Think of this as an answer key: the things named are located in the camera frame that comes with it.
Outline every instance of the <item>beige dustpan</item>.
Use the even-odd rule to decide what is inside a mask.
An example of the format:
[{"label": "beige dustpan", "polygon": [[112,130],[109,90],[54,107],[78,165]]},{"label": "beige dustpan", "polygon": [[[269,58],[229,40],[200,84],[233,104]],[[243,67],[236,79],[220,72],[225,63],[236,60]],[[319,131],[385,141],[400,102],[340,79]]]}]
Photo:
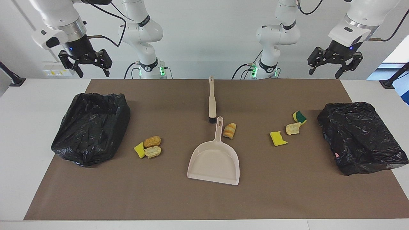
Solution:
[{"label": "beige dustpan", "polygon": [[187,177],[238,185],[240,168],[233,148],[222,142],[223,117],[218,117],[213,141],[200,144],[190,158]]}]

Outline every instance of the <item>black pole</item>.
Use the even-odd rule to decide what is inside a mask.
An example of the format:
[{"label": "black pole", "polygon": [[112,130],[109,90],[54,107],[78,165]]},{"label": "black pole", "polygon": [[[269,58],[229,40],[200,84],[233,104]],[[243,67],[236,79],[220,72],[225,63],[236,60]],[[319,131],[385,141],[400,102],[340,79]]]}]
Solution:
[{"label": "black pole", "polygon": [[26,80],[25,77],[19,77],[17,74],[9,70],[3,62],[0,61],[0,69],[2,69],[11,79],[11,84],[9,86],[20,86]]},{"label": "black pole", "polygon": [[391,76],[391,78],[389,78],[388,80],[379,80],[379,82],[385,89],[394,89],[395,87],[392,85],[393,82],[408,70],[409,62],[407,62],[402,68],[400,68],[393,76]]}]

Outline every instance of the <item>brown table surface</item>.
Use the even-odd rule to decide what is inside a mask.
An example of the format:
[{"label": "brown table surface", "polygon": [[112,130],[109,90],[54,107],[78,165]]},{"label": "brown table surface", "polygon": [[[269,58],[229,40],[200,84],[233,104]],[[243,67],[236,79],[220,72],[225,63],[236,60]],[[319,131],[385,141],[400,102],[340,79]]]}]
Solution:
[{"label": "brown table surface", "polygon": [[[25,220],[409,218],[392,171],[344,176],[335,165],[316,117],[326,103],[351,102],[338,80],[215,80],[218,115],[237,124],[223,142],[238,154],[238,186],[186,176],[194,149],[214,138],[208,80],[93,79],[86,92],[125,94],[131,119],[121,146],[89,168],[55,156]],[[297,110],[308,121],[288,136]],[[288,144],[274,147],[271,131]],[[133,147],[153,135],[162,154],[139,159]]]}]

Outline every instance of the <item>food piece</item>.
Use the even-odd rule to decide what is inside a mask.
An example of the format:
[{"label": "food piece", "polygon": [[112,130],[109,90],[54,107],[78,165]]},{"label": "food piece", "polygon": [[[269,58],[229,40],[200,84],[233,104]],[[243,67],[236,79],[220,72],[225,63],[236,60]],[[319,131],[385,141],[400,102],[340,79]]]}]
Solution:
[{"label": "food piece", "polygon": [[148,138],[144,141],[144,146],[145,148],[153,147],[153,146],[159,146],[161,142],[161,139],[159,136],[154,136],[151,138]]},{"label": "food piece", "polygon": [[233,139],[234,133],[236,132],[236,124],[230,123],[226,125],[225,130],[223,131],[223,137]]},{"label": "food piece", "polygon": [[285,127],[285,132],[288,134],[288,135],[291,135],[291,134],[299,134],[300,133],[300,126],[301,126],[301,122],[297,122],[297,123],[295,123],[295,124],[288,124],[286,127]]},{"label": "food piece", "polygon": [[150,147],[145,149],[145,155],[148,156],[149,159],[152,157],[156,157],[162,152],[162,149],[158,146]]},{"label": "food piece", "polygon": [[301,125],[303,125],[304,123],[307,122],[307,118],[304,117],[304,115],[303,115],[300,111],[295,112],[295,113],[292,115],[292,117],[294,118],[294,121],[295,121],[295,122],[300,122]]},{"label": "food piece", "polygon": [[144,150],[144,143],[141,142],[139,145],[137,145],[135,148],[133,148],[136,153],[138,154],[139,158],[144,158],[145,156],[145,150]]},{"label": "food piece", "polygon": [[287,141],[283,140],[283,137],[281,136],[280,133],[281,133],[280,131],[270,133],[270,137],[271,139],[273,139],[274,146],[279,146],[288,143]]}]

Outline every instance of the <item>black plastic bag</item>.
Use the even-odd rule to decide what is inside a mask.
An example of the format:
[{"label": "black plastic bag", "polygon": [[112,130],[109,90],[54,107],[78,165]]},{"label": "black plastic bag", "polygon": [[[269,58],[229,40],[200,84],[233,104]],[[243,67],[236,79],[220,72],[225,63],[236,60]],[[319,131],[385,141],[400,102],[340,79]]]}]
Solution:
[{"label": "black plastic bag", "polygon": [[371,104],[327,104],[318,115],[318,123],[345,175],[368,174],[408,163],[405,152]]},{"label": "black plastic bag", "polygon": [[123,94],[81,93],[74,97],[51,149],[86,167],[111,159],[121,144],[130,117]]}]

